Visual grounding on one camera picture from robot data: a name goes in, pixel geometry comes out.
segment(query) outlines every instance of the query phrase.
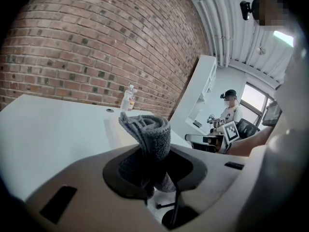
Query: white t-shirt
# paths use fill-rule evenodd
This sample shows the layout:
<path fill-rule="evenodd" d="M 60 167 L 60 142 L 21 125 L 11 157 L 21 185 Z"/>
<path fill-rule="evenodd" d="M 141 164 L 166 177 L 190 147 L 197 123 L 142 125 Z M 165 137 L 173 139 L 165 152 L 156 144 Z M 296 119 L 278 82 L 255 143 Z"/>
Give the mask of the white t-shirt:
<path fill-rule="evenodd" d="M 226 124 L 231 121 L 239 122 L 242 119 L 242 110 L 238 105 L 231 108 L 227 107 L 221 113 L 220 118 L 225 118 Z"/>

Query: black chair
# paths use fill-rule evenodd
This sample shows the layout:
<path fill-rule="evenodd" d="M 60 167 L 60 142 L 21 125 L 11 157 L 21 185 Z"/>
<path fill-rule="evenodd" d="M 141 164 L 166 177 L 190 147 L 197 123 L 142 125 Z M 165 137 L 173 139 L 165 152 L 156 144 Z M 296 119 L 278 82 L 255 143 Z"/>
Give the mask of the black chair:
<path fill-rule="evenodd" d="M 248 137 L 253 136 L 256 134 L 260 129 L 256 127 L 254 124 L 251 122 L 245 120 L 242 118 L 236 125 L 236 128 L 238 130 L 239 136 L 241 139 L 245 139 Z"/>

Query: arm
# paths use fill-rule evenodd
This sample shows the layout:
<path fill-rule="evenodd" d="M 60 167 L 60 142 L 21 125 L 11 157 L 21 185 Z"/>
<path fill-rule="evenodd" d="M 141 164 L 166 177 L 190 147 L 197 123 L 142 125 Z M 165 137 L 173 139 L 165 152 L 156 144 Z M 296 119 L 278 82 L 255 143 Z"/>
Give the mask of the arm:
<path fill-rule="evenodd" d="M 254 147 L 266 143 L 273 129 L 273 127 L 266 127 L 251 137 L 235 141 L 227 154 L 234 156 L 249 156 Z"/>

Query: water bottle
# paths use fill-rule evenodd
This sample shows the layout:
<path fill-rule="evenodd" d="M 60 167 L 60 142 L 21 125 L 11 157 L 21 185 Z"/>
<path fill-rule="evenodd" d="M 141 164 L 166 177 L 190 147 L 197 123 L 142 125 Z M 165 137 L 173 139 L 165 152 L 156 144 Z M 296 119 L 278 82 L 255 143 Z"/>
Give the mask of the water bottle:
<path fill-rule="evenodd" d="M 137 90 L 136 89 L 133 89 L 133 96 L 132 96 L 132 99 L 130 101 L 130 106 L 128 108 L 128 111 L 132 111 L 133 109 L 133 106 L 134 106 L 134 103 L 135 103 L 135 99 L 136 99 L 136 96 L 135 96 L 135 93 L 137 93 Z"/>
<path fill-rule="evenodd" d="M 127 112 L 130 107 L 130 101 L 134 95 L 134 86 L 130 84 L 129 88 L 125 91 L 125 95 L 122 99 L 120 109 L 123 112 Z"/>

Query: gray towel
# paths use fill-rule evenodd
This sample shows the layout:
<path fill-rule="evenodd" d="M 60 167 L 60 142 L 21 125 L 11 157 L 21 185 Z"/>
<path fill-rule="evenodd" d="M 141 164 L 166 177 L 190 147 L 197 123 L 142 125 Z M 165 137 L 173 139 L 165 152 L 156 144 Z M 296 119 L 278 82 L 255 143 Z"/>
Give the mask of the gray towel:
<path fill-rule="evenodd" d="M 163 192 L 175 191 L 163 164 L 170 150 L 169 121 L 154 115 L 128 117 L 122 112 L 119 123 L 141 147 L 141 154 L 131 155 L 121 163 L 121 176 L 146 189 L 149 196 L 153 194 L 153 186 Z"/>

